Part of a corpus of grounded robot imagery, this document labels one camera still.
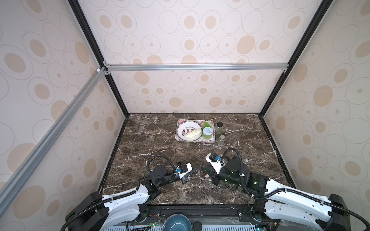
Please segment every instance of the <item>light blue grate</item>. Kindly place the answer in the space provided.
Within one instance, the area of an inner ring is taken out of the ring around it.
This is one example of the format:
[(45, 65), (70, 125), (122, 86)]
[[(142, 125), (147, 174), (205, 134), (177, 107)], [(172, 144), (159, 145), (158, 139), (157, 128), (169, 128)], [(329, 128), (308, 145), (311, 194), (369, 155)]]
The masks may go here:
[[(141, 228), (145, 226), (130, 226), (130, 230), (134, 228)], [(112, 226), (103, 231), (126, 231), (125, 226)], [(150, 229), (149, 231), (162, 231), (162, 226)], [(203, 225), (202, 231), (256, 231), (254, 225)]]

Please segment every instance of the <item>red wire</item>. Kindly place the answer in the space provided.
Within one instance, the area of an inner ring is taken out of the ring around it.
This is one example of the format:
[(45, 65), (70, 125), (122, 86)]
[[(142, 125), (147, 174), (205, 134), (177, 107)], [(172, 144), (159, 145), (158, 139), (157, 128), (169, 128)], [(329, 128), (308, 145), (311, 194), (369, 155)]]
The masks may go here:
[(149, 216), (147, 216), (147, 217), (151, 217), (151, 216), (156, 216), (156, 217), (158, 217), (160, 220), (162, 220), (159, 216), (157, 216), (157, 215), (149, 215)]

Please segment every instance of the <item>white clip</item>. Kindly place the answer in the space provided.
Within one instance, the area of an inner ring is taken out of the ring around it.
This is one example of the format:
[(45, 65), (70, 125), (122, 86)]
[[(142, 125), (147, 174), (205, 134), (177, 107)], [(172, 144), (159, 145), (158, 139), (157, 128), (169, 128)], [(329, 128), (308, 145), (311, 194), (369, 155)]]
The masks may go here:
[(113, 196), (112, 195), (109, 195), (108, 198), (111, 199), (110, 203), (112, 203), (113, 202)]

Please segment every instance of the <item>green leaf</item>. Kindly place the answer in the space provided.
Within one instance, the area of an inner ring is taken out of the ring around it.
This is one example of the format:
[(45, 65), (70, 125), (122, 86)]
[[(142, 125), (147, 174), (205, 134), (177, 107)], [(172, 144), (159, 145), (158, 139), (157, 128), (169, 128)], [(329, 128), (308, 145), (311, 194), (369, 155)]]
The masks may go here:
[(204, 125), (203, 125), (203, 128), (206, 128), (206, 127), (210, 127), (211, 128), (211, 125), (209, 125), (208, 122), (205, 122)]

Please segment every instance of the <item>blue bowl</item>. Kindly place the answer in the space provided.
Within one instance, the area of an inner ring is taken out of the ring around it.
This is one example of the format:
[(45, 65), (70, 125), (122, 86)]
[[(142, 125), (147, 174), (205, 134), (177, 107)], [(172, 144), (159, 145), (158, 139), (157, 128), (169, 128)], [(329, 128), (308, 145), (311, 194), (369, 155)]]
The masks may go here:
[(164, 222), (163, 231), (192, 231), (192, 227), (186, 216), (174, 214)]

